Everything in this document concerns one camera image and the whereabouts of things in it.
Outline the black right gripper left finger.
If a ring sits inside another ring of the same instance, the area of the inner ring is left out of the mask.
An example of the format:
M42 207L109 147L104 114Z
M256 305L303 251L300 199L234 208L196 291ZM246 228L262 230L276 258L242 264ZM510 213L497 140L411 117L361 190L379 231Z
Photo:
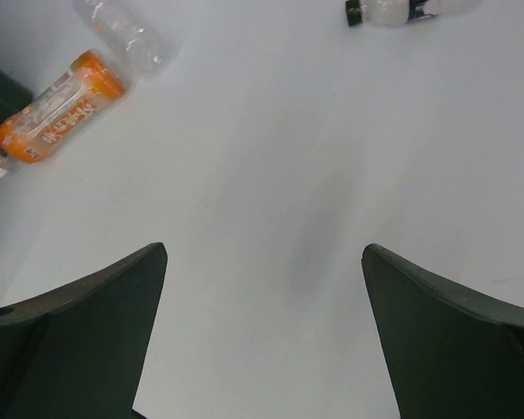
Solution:
M168 254L153 243L0 307L0 418L139 418Z

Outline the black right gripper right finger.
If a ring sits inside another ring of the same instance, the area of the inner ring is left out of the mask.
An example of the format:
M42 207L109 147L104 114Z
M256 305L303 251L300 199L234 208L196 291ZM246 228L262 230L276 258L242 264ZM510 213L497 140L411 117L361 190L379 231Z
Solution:
M402 418L524 418L524 308L378 244L362 272Z

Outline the orange label bottle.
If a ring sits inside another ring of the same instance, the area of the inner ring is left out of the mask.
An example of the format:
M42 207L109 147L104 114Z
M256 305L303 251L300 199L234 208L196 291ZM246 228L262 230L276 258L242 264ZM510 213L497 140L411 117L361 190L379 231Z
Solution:
M0 178L18 163L48 159L67 138L121 99L128 84L99 52L88 50L32 103L0 126Z

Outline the clear bottle black cap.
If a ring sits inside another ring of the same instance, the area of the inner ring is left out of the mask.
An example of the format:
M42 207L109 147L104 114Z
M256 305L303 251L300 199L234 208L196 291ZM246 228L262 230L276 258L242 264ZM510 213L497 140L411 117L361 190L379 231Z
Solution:
M345 12L350 27L372 24L399 27L419 20L467 13L481 1L453 0L348 0Z

